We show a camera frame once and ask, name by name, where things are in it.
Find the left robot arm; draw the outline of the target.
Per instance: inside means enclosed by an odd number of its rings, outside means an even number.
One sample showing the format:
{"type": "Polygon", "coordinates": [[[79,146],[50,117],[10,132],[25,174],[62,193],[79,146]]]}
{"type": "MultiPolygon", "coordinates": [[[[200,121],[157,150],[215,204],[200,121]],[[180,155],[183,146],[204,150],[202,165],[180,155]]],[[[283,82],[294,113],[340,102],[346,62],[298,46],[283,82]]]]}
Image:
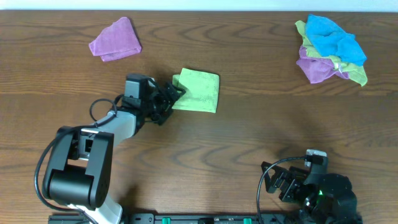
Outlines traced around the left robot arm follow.
{"type": "Polygon", "coordinates": [[[39,200],[59,212],[77,212],[80,223],[130,223],[130,214],[108,193],[113,149],[146,123],[164,124],[185,93],[170,82],[160,86],[145,75],[128,75],[105,117],[58,129],[35,168],[39,200]]]}

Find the light green cloth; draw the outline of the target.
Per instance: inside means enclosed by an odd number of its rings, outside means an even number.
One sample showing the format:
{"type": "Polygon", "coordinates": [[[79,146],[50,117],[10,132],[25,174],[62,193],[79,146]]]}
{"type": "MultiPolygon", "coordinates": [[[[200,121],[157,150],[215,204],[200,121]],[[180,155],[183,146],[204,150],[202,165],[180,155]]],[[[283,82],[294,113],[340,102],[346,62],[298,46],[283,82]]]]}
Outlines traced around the light green cloth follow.
{"type": "Polygon", "coordinates": [[[216,113],[219,75],[182,68],[179,75],[172,77],[172,84],[186,91],[173,105],[173,109],[216,113]]]}

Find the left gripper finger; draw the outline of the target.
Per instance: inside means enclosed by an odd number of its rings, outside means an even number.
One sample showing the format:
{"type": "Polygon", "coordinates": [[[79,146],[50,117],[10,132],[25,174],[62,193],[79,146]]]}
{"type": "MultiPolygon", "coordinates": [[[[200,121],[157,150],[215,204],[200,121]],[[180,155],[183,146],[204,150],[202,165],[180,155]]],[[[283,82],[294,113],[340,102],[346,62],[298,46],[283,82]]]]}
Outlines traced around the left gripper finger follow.
{"type": "Polygon", "coordinates": [[[150,115],[150,121],[151,123],[158,124],[159,126],[163,125],[168,118],[171,116],[173,113],[172,108],[167,108],[166,110],[163,111],[156,111],[150,115]]]}
{"type": "Polygon", "coordinates": [[[186,90],[179,88],[170,82],[165,84],[165,92],[169,101],[178,101],[184,94],[186,94],[186,90]]]}

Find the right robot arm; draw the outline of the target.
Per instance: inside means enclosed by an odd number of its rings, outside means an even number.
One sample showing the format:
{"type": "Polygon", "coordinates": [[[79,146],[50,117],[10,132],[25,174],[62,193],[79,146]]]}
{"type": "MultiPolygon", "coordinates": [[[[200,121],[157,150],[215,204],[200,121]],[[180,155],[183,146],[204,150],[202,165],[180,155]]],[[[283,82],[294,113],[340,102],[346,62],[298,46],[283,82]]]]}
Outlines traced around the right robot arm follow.
{"type": "Polygon", "coordinates": [[[276,218],[276,223],[319,223],[337,224],[362,223],[357,212],[357,198],[347,176],[327,172],[327,163],[312,164],[309,170],[298,167],[274,166],[273,175],[267,169],[268,162],[261,164],[265,176],[263,181],[269,194],[280,190],[279,199],[286,203],[295,203],[298,210],[276,218]]]}

